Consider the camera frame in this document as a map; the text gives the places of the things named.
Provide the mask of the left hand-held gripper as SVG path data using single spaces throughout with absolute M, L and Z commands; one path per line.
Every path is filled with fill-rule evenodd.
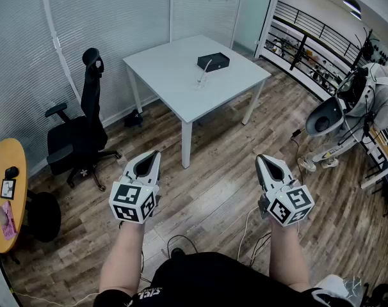
M 158 205 L 157 182 L 160 174 L 161 153 L 158 150 L 143 153 L 130 160 L 120 181 L 112 185 L 109 206 L 119 221 L 144 224 Z

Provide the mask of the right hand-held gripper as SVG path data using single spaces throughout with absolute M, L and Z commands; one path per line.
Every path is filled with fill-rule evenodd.
M 255 159 L 255 168 L 259 184 L 267 191 L 258 201 L 263 217 L 269 214 L 285 227 L 303 220 L 312 210 L 314 200 L 307 186 L 294 180 L 283 160 L 260 154 Z

